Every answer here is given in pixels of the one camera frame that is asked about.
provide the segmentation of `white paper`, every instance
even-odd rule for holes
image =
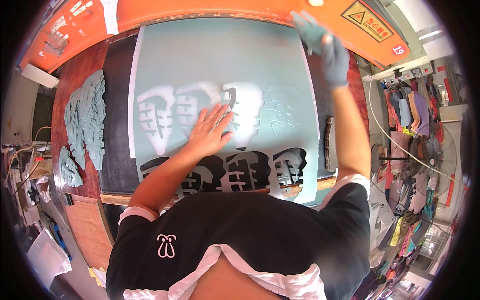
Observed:
[[[119,34],[119,25],[117,23],[117,4],[119,0],[100,0],[103,4],[103,16],[107,26],[108,35]]]

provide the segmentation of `white logo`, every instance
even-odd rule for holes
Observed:
[[[167,235],[167,236],[163,235],[163,234],[160,234],[156,238],[156,240],[160,241],[160,237],[162,237],[162,244],[160,245],[160,248],[158,248],[158,256],[160,256],[161,258],[165,258],[165,257],[173,258],[175,256],[175,250],[173,249],[172,238],[174,240],[177,240],[177,237],[174,236],[173,234],[170,234],[170,235]],[[165,245],[165,253],[161,254],[163,245]],[[170,246],[170,248],[172,249],[172,255],[169,255],[169,253],[168,253],[168,246]]]

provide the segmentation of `window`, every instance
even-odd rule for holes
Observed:
[[[427,231],[426,240],[420,249],[420,254],[433,260],[436,259],[447,239],[448,235],[437,226],[430,227]]]

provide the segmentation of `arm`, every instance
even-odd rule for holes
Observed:
[[[223,135],[223,130],[232,120],[232,112],[210,133],[227,108],[228,105],[221,107],[217,104],[208,116],[207,109],[204,109],[190,135],[190,141],[140,183],[128,207],[141,207],[158,217],[159,212],[167,206],[178,186],[198,162],[217,153],[230,141],[233,133]]]
[[[332,91],[334,104],[338,178],[350,174],[370,178],[370,141],[357,104],[348,89],[350,55],[340,40],[328,34],[307,12],[292,12],[291,15],[309,52],[322,56],[323,73]]]
[[[338,178],[360,174],[370,178],[370,142],[357,103],[347,86],[332,91]]]
[[[348,89],[350,55],[337,38],[323,42],[322,46],[324,77],[332,90],[335,114],[338,178],[350,174],[370,178],[370,141],[357,103]]]

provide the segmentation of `wire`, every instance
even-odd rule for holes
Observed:
[[[31,145],[30,147],[20,149],[20,150],[18,150],[17,152],[15,152],[15,153],[12,155],[12,157],[10,157],[10,159],[9,159],[9,160],[10,160],[10,163],[9,163],[9,167],[8,167],[8,171],[7,171],[7,176],[5,176],[5,179],[6,179],[6,180],[5,180],[5,184],[7,184],[7,182],[8,182],[8,176],[10,175],[10,171],[12,170],[13,161],[14,161],[16,158],[18,158],[18,154],[19,154],[20,152],[26,151],[26,150],[30,150],[30,149],[32,149],[32,148],[35,146],[35,143],[36,143],[36,139],[37,139],[37,137],[38,137],[38,134],[40,133],[40,131],[41,131],[42,129],[45,129],[45,128],[50,128],[50,129],[52,129],[51,126],[44,126],[44,127],[40,128],[40,129],[36,132],[35,140],[33,141],[32,145]]]
[[[378,189],[378,191],[380,191],[381,193],[385,194],[385,196],[387,195],[384,191],[380,190],[380,188],[379,188],[375,183],[373,183],[372,179],[370,179],[370,182]],[[414,213],[414,212],[412,212],[411,210],[407,209],[403,204],[401,204],[400,201],[397,202],[397,201],[393,200],[392,197],[390,197],[390,196],[388,196],[388,198],[389,198],[390,200],[392,200],[394,203],[396,203],[397,205],[403,206],[403,208],[405,209],[406,212]],[[425,221],[425,222],[427,222],[427,223],[430,223],[430,224],[432,224],[432,225],[437,226],[437,228],[440,229],[441,231],[443,231],[445,234],[448,234],[448,235],[451,236],[451,237],[453,236],[453,234],[450,234],[450,233],[446,232],[445,230],[441,229],[440,226],[438,226],[437,224],[435,224],[435,223],[433,223],[433,222],[431,222],[431,221],[429,221],[429,220],[425,220],[425,219],[423,219],[423,218],[422,218],[422,220]]]
[[[43,152],[42,152],[41,157],[43,157],[43,155],[45,154],[45,152],[47,150],[47,147],[48,147],[48,141],[47,141],[47,145],[45,146],[45,150],[43,150]],[[18,191],[22,188],[22,186],[30,179],[30,177],[32,177],[33,173],[35,173],[35,170],[36,170],[36,168],[38,168],[39,165],[40,165],[40,162],[38,162],[38,164],[35,166],[35,168],[30,173],[30,175],[28,175],[28,177],[22,182],[22,184],[18,187],[18,189],[13,193],[14,196],[15,196],[15,194],[18,193]]]
[[[372,107],[372,98],[371,98],[371,93],[372,93],[372,81],[373,81],[373,76],[372,78],[370,79],[370,88],[368,90],[368,101],[370,103],[370,107]],[[415,159],[417,162],[419,162],[420,164],[422,164],[423,166],[429,168],[430,170],[432,170],[433,172],[436,172],[442,176],[445,176],[447,177],[449,180],[453,180],[461,185],[464,185],[463,183],[461,183],[460,181],[448,176],[447,174],[444,174],[440,171],[437,171],[433,168],[431,168],[430,166],[428,166],[427,164],[425,164],[424,162],[420,161],[418,158],[416,158],[415,156],[413,156],[410,152],[408,152],[407,150],[405,150],[404,148],[402,148],[399,144],[397,144],[386,132],[385,130],[380,126],[380,123],[378,122],[377,120],[377,117],[375,116],[375,113],[373,112],[373,109],[372,109],[372,115],[373,115],[373,118],[375,119],[375,122],[377,122],[377,125],[378,127],[380,128],[380,130],[385,134],[385,136],[390,140],[392,141],[392,143],[394,143],[398,148],[400,148],[403,152],[405,152],[406,154],[408,154],[411,158]]]

